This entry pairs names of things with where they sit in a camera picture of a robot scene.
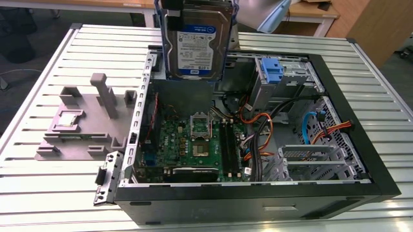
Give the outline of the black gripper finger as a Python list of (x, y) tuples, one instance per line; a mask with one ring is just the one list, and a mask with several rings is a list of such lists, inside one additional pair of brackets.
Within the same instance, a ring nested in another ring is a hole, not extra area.
[(166, 0), (164, 9), (167, 10), (167, 27), (171, 31), (182, 29), (182, 1)]

